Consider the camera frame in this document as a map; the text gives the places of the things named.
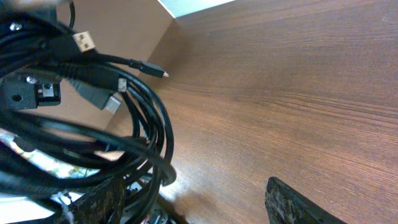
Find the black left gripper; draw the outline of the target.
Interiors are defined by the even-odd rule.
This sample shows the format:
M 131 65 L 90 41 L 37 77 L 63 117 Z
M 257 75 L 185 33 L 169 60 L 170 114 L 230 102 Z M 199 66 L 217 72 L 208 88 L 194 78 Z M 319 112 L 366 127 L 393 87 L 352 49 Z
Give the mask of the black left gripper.
M 32 12 L 34 16 L 50 22 L 57 22 L 56 9 L 46 9 Z M 21 46 L 13 47 L 6 41 L 6 34 L 17 34 L 17 28 L 28 29 L 27 22 L 9 22 L 9 25 L 1 25 L 1 44 L 10 47 L 12 53 Z M 60 82 L 62 78 L 52 72 L 33 68 L 22 68 L 16 72 L 1 78 L 1 106 L 10 110 L 37 109 L 38 106 L 57 106 L 61 103 Z

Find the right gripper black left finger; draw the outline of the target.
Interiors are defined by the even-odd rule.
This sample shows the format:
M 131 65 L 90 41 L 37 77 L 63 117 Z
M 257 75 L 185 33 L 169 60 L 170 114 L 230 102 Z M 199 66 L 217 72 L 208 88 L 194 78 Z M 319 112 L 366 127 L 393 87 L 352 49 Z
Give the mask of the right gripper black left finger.
M 126 186 L 122 177 L 105 180 L 67 207 L 59 223 L 119 224 L 126 200 Z

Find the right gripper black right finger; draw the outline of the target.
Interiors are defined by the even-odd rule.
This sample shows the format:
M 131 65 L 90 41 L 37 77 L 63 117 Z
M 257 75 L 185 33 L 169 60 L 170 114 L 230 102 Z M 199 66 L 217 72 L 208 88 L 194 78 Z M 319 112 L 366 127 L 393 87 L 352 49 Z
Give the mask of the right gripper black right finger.
M 267 181 L 265 206 L 270 224 L 346 224 L 277 177 Z

